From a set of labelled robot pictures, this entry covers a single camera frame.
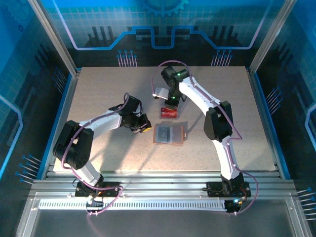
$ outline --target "red box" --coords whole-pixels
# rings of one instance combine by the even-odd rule
[[[161,115],[161,118],[176,119],[178,112],[177,112],[177,109],[171,110],[171,109],[167,109],[167,108],[161,108],[160,115]]]

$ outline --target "gear graphic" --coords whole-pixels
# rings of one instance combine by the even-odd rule
[[[184,4],[188,4],[189,0],[140,0],[141,7],[149,14],[162,17],[172,13],[178,14],[179,10],[183,10]]]
[[[5,0],[5,4],[18,23],[23,23],[29,17],[30,6],[27,0]]]

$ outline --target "enclosure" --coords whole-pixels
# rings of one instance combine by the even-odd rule
[[[316,3],[307,0],[0,0],[0,236],[314,236]],[[187,64],[229,101],[253,205],[221,215],[227,198],[204,114],[190,99],[159,116],[160,73]],[[53,155],[64,124],[142,101],[154,126],[181,126],[183,145],[126,128],[93,141],[90,162],[124,187],[89,217],[75,176]]]

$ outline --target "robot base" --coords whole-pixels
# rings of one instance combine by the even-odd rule
[[[99,188],[107,188],[107,187],[114,187],[118,186],[119,182],[100,182],[98,184]],[[88,197],[89,195],[94,195],[95,197],[111,197],[115,198],[119,194],[118,189],[110,189],[110,190],[92,190],[91,188],[88,188],[85,186],[82,182],[77,183],[76,188],[76,197]]]
[[[222,182],[207,182],[206,188],[202,189],[207,192],[209,198],[242,198],[246,196],[251,197],[251,191],[248,182],[243,182],[240,189],[232,191],[228,194],[224,189]]]

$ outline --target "purple cable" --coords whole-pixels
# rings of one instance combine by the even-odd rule
[[[85,181],[83,181],[83,180],[81,179],[81,177],[76,173],[76,171],[75,171],[73,168],[65,167],[65,159],[66,159],[66,157],[67,157],[67,154],[68,154],[68,152],[69,152],[69,149],[70,149],[72,143],[75,141],[75,139],[78,137],[78,135],[81,133],[81,131],[82,131],[85,127],[87,127],[88,125],[92,124],[93,122],[96,122],[96,121],[99,120],[99,119],[102,119],[102,118],[111,116],[111,115],[117,113],[118,111],[122,110],[122,109],[125,107],[125,105],[127,104],[128,98],[129,98],[129,94],[128,94],[128,93],[125,93],[125,94],[124,94],[124,103],[123,103],[123,105],[122,105],[120,108],[118,108],[117,110],[115,110],[115,111],[113,111],[113,112],[110,112],[110,113],[108,113],[108,114],[100,115],[100,116],[98,116],[98,117],[95,117],[94,119],[92,119],[91,121],[88,121],[88,122],[85,123],[82,127],[80,127],[80,128],[78,129],[78,131],[74,134],[74,136],[72,137],[72,139],[70,140],[70,142],[69,142],[69,144],[68,144],[68,146],[67,146],[67,148],[66,148],[66,150],[65,150],[65,152],[64,152],[64,155],[63,155],[63,157],[62,157],[62,159],[61,159],[61,166],[62,166],[64,169],[71,169],[72,172],[73,172],[73,174],[75,175],[75,177],[76,177],[77,179],[81,180],[81,181],[82,181],[85,185],[87,185],[88,187],[90,187],[90,188],[92,188],[92,189],[95,189],[95,190],[120,189],[118,195],[115,197],[115,199],[113,199],[113,201],[110,202],[109,205],[107,205],[107,206],[106,206],[105,208],[103,208],[101,211],[96,211],[95,213],[91,213],[92,215],[98,215],[98,214],[101,214],[102,212],[106,211],[106,210],[119,198],[119,196],[122,194],[122,192],[123,192],[123,186],[113,186],[113,187],[109,187],[109,188],[98,188],[98,187],[94,187],[94,186],[92,186],[92,185],[86,183]]]
[[[249,174],[248,172],[245,172],[245,171],[240,170],[240,169],[236,166],[235,162],[233,161],[233,156],[232,156],[231,147],[230,147],[230,141],[231,141],[231,140],[242,140],[241,134],[238,132],[238,130],[237,130],[236,127],[234,126],[233,122],[230,120],[230,118],[228,117],[228,115],[227,115],[226,112],[224,111],[224,109],[223,109],[219,104],[217,104],[215,101],[213,101],[212,98],[210,98],[202,89],[200,89],[197,85],[194,84],[191,71],[190,71],[189,67],[188,67],[185,63],[183,63],[183,62],[181,62],[181,61],[178,61],[178,60],[168,60],[168,61],[162,62],[162,63],[160,63],[160,64],[157,66],[157,69],[156,69],[156,71],[155,71],[155,74],[157,73],[158,68],[159,68],[160,66],[166,64],[166,63],[180,63],[180,64],[184,65],[184,66],[186,67],[186,69],[188,70],[188,72],[189,72],[190,82],[191,82],[192,86],[193,86],[195,89],[197,89],[197,91],[200,92],[200,93],[201,93],[206,99],[208,99],[212,104],[216,105],[216,106],[220,109],[220,111],[222,112],[222,114],[223,114],[224,117],[226,118],[226,120],[227,120],[227,122],[229,123],[229,125],[232,127],[232,129],[234,130],[234,132],[237,134],[238,137],[231,137],[231,138],[229,138],[229,139],[227,140],[227,142],[226,142],[226,146],[225,146],[225,147],[226,147],[226,150],[227,150],[227,152],[228,152],[228,158],[229,158],[231,164],[235,167],[235,169],[236,169],[237,171],[239,171],[239,172],[241,172],[241,173],[243,173],[243,174],[245,174],[245,175],[247,175],[247,176],[250,176],[250,177],[254,180],[254,182],[255,182],[255,184],[256,184],[256,193],[255,193],[255,195],[254,195],[253,200],[251,201],[251,203],[250,203],[245,209],[243,209],[243,210],[237,212],[236,214],[234,213],[235,215],[237,215],[237,214],[242,214],[242,213],[245,212],[249,207],[251,207],[252,204],[254,203],[254,201],[256,200],[256,198],[257,198],[257,196],[258,196],[259,187],[258,187],[257,179],[256,179],[253,175]],[[153,90],[153,94],[155,93],[155,89],[154,89],[154,76],[155,76],[155,74],[153,75],[153,78],[152,78],[152,90]]]

